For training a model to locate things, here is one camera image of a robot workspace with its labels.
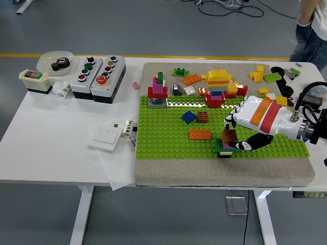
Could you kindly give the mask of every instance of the blue lego brick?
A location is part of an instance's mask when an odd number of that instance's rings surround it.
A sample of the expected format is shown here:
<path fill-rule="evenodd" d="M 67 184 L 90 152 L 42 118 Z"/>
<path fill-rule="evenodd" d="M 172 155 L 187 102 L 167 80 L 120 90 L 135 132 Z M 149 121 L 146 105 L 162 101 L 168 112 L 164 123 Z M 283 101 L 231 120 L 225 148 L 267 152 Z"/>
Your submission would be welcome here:
<path fill-rule="evenodd" d="M 212 96 L 219 96 L 221 94 L 222 94 L 222 91 L 213 91 L 213 92 L 211 92 Z"/>
<path fill-rule="evenodd" d="M 196 118 L 196 115 L 192 111 L 187 111 L 183 114 L 182 119 L 187 123 L 190 124 Z"/>

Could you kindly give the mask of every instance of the yellow lego brick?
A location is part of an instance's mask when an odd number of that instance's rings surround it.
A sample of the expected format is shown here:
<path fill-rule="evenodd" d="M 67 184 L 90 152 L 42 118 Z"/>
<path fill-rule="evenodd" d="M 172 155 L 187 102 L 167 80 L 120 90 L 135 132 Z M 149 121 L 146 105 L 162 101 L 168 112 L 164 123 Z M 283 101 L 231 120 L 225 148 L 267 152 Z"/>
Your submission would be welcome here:
<path fill-rule="evenodd" d="M 258 65 L 257 67 L 256 67 L 256 71 L 257 72 L 264 72 L 265 71 L 265 68 L 264 68 L 264 65 Z"/>
<path fill-rule="evenodd" d="M 264 79 L 263 73 L 262 72 L 251 72 L 249 74 L 249 77 L 253 79 L 255 83 L 261 82 Z"/>
<path fill-rule="evenodd" d="M 210 84 L 207 83 L 208 87 L 227 87 L 229 85 L 229 83 L 221 83 L 221 84 Z"/>
<path fill-rule="evenodd" d="M 268 88 L 260 88 L 259 89 L 259 95 L 265 95 L 269 93 L 269 89 Z"/>
<path fill-rule="evenodd" d="M 230 81 L 232 79 L 231 74 L 229 74 L 226 70 L 211 70 L 207 74 L 207 81 L 209 82 L 217 82 L 217 81 Z"/>
<path fill-rule="evenodd" d="M 206 82 L 206 75 L 201 75 L 201 81 Z"/>
<path fill-rule="evenodd" d="M 228 94 L 236 94 L 237 93 L 237 87 L 236 84 L 229 84 L 227 93 Z"/>
<path fill-rule="evenodd" d="M 281 106 L 287 106 L 287 98 L 283 96 L 277 96 L 276 97 L 276 103 Z"/>

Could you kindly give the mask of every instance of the orange lego brick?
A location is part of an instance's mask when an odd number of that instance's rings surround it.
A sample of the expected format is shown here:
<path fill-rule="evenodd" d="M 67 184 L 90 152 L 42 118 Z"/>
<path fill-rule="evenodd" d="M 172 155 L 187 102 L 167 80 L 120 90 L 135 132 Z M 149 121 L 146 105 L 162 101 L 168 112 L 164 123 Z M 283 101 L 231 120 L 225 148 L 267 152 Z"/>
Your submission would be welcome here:
<path fill-rule="evenodd" d="M 198 116 L 196 118 L 197 123 L 207 123 L 208 122 L 208 112 L 198 111 Z"/>
<path fill-rule="evenodd" d="M 209 129 L 190 129 L 190 139 L 193 140 L 208 140 L 211 139 Z"/>
<path fill-rule="evenodd" d="M 199 95 L 204 96 L 205 94 L 209 94 L 207 88 L 199 88 Z"/>
<path fill-rule="evenodd" d="M 183 78 L 183 82 L 185 83 L 185 85 L 190 85 L 190 84 L 193 84 L 193 83 L 196 83 L 196 82 L 200 82 L 201 81 L 201 78 L 199 75 L 197 74 L 193 74 L 187 78 Z"/>
<path fill-rule="evenodd" d="M 228 144 L 229 142 L 238 142 L 236 130 L 225 129 L 221 132 L 223 144 Z"/>

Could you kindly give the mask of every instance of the green lego baseplate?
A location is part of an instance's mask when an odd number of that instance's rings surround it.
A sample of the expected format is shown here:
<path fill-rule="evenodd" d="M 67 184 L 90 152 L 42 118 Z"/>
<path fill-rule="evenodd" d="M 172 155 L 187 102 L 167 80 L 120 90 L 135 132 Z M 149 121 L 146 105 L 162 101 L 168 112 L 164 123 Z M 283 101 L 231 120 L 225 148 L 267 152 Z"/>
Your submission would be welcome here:
<path fill-rule="evenodd" d="M 226 99 L 221 108 L 210 109 L 202 96 L 169 96 L 167 109 L 149 109 L 148 97 L 142 95 L 139 104 L 137 130 L 137 159 L 187 159 L 216 158 L 215 140 L 221 138 L 224 118 L 239 105 L 243 96 Z M 187 124 L 182 115 L 191 110 L 208 113 L 208 123 Z M 190 129 L 210 129 L 211 140 L 189 140 Z M 236 126 L 239 141 L 246 140 L 257 132 Z M 297 158 L 309 157 L 303 141 L 288 139 L 284 135 L 274 136 L 274 142 L 255 151 L 240 151 L 231 158 Z"/>

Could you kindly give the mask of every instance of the pink lego brick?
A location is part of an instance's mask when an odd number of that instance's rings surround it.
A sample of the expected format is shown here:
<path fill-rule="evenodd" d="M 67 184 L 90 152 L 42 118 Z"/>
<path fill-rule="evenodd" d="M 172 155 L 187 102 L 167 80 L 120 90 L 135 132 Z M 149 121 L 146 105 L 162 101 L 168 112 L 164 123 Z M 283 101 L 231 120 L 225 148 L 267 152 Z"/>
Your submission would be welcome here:
<path fill-rule="evenodd" d="M 139 89 L 139 85 L 137 84 L 137 82 L 133 82 L 133 87 L 134 89 Z"/>

